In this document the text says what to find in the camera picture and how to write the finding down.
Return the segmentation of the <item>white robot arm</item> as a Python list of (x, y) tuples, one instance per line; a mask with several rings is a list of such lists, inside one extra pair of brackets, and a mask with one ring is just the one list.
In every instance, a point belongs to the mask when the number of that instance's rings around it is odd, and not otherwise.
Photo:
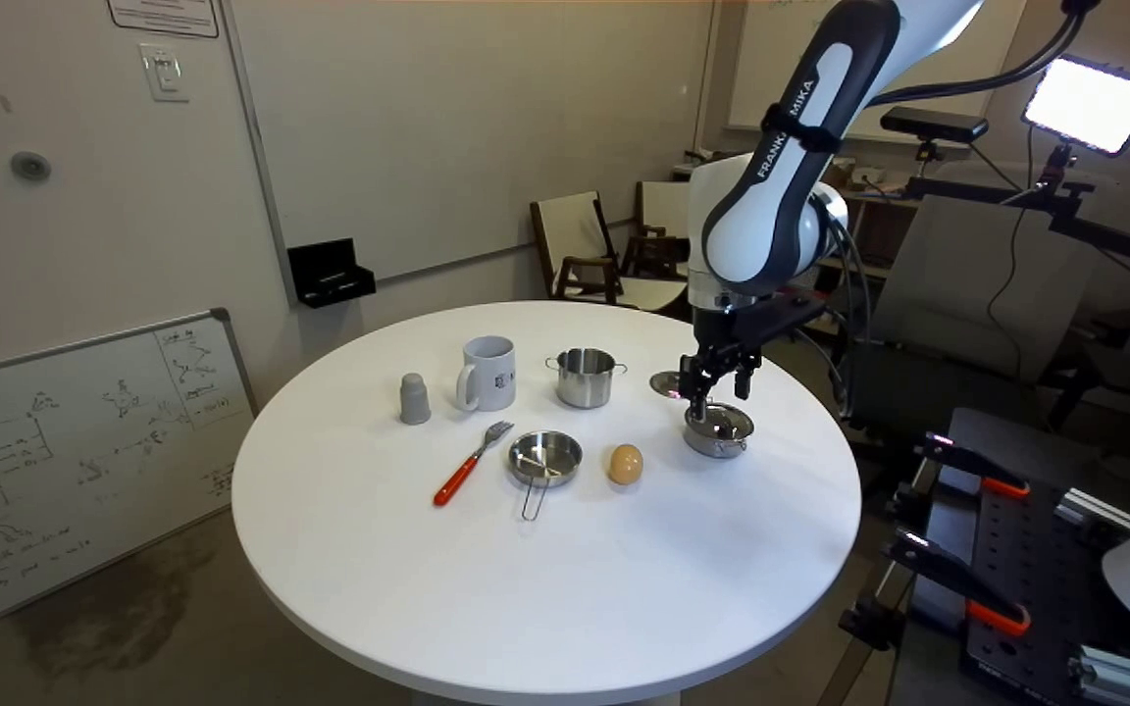
[(825, 163), (868, 100), (948, 47), (982, 0), (834, 0), (806, 43), (756, 144), (691, 175), (688, 303), (698, 349), (677, 361), (677, 396), (708, 409), (734, 378), (749, 396), (760, 345), (798, 315), (779, 287), (832, 251)]

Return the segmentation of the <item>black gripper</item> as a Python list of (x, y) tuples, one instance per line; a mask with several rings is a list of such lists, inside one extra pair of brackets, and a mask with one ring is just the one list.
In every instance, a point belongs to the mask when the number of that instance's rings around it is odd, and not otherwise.
[(734, 378), (734, 396), (749, 401), (753, 374), (760, 370), (760, 345), (806, 327), (811, 319), (810, 303), (760, 299), (756, 307), (736, 307), (730, 315), (698, 308), (691, 319), (698, 349), (677, 361), (677, 396), (688, 416), (704, 416), (708, 391)]

